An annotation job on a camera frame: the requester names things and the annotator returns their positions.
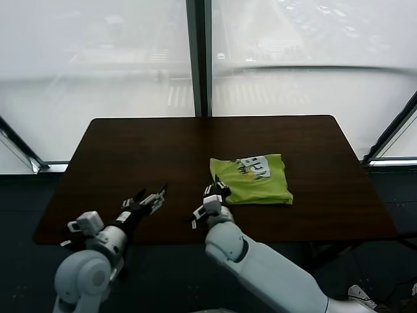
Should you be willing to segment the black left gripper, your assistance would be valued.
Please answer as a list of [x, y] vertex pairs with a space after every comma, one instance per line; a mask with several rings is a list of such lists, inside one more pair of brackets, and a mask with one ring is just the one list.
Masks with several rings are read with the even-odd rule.
[[132, 198], [124, 200], [121, 214], [110, 225], [119, 228], [124, 233], [134, 233], [136, 226], [143, 217], [154, 214], [164, 204], [167, 188], [168, 184], [165, 184], [161, 191], [142, 200], [146, 193], [146, 189], [143, 188]]

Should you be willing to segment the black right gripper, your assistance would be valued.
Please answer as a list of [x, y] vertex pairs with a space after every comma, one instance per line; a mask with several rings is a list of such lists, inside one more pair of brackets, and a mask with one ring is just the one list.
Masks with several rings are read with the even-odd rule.
[[231, 190], [224, 183], [218, 183], [218, 187], [217, 187], [218, 181], [219, 181], [218, 176], [215, 175], [212, 182], [205, 188], [203, 197], [206, 198], [212, 195], [216, 195], [218, 197], [218, 201], [221, 204], [225, 204], [226, 198], [231, 194]]

